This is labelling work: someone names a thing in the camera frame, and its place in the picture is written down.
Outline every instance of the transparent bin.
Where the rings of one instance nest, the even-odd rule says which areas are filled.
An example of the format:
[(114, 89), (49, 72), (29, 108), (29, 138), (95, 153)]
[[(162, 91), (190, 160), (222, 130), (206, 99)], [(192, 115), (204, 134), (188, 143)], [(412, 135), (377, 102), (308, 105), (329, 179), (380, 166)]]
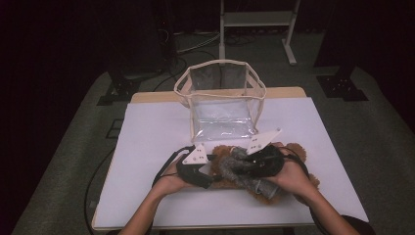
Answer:
[(190, 109), (193, 142), (257, 133), (266, 87), (248, 63), (215, 60), (189, 67), (174, 92)]

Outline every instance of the gray carpet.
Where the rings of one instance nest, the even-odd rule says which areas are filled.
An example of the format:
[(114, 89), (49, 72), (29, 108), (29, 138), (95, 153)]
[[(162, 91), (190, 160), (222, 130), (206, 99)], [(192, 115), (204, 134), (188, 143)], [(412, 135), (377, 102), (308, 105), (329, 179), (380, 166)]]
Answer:
[[(323, 34), (294, 35), (292, 47), (298, 60), (295, 67), (288, 64), (280, 42), (282, 36), (258, 35), (253, 43), (228, 46), (227, 58), (248, 62), (268, 87), (302, 87), (312, 97), (376, 233), (415, 234), (414, 134), (384, 97), (376, 80), (364, 70), (357, 68), (351, 78), (369, 101), (326, 98), (316, 75), (332, 74), (337, 68), (313, 67)], [(206, 39), (195, 35), (177, 36), (180, 48), (203, 40)], [(198, 50), (217, 58), (217, 45)], [(171, 73), (213, 59), (204, 52), (180, 58), (187, 65), (179, 60)], [(152, 91), (167, 77), (168, 73), (142, 82), (140, 91)], [(84, 198), (90, 222), (111, 162), (111, 150), (116, 144), (112, 136), (116, 136), (119, 131), (116, 128), (121, 124), (116, 120), (123, 118), (127, 104), (114, 102), (110, 106), (97, 106), (110, 84), (105, 72), (90, 88), (13, 234), (89, 234), (84, 219)], [(158, 91), (172, 90), (173, 84), (174, 80), (170, 79)], [(281, 234), (281, 230), (200, 230), (168, 234)], [(296, 234), (320, 233), (311, 226), (296, 228)]]

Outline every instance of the white paper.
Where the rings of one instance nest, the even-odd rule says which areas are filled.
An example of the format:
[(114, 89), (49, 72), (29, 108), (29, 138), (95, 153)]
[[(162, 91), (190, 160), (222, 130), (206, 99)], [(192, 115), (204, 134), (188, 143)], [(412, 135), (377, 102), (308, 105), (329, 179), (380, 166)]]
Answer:
[[(119, 228), (134, 214), (156, 173), (174, 151), (191, 144), (190, 113), (179, 103), (129, 104), (93, 226)], [(327, 131), (310, 98), (265, 100), (259, 132), (284, 131), (273, 142), (299, 143), (308, 171), (339, 211), (368, 221)], [(210, 154), (218, 144), (248, 146), (249, 140), (205, 142)], [(263, 205), (245, 190), (186, 189), (163, 199), (154, 226), (236, 226), (313, 223), (308, 207), (287, 196)]]

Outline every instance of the white stand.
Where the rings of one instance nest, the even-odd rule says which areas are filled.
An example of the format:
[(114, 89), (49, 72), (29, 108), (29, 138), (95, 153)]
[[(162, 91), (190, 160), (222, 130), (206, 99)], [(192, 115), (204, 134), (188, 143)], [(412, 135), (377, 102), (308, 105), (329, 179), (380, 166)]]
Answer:
[(276, 26), (287, 25), (289, 27), (287, 37), (282, 40), (291, 66), (297, 64), (290, 42), (296, 24), (300, 0), (296, 0), (293, 11), (282, 12), (236, 12), (225, 13), (224, 0), (220, 0), (220, 43), (219, 59), (225, 59), (225, 27), (226, 26)]

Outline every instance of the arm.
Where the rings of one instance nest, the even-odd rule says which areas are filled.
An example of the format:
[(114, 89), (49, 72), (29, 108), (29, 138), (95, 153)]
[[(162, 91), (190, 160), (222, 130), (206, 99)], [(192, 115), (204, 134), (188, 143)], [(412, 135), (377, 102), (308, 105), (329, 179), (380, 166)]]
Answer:
[(279, 185), (284, 190), (302, 197), (330, 234), (358, 234), (311, 184), (298, 164), (286, 161), (277, 175), (266, 179)]
[(176, 162), (174, 162), (165, 171), (165, 177), (159, 179), (150, 190), (140, 207), (135, 214), (132, 215), (119, 234), (145, 234), (156, 215), (161, 200), (169, 194), (173, 194), (180, 191), (182, 188), (191, 186), (184, 182), (180, 177), (176, 176), (176, 172)]

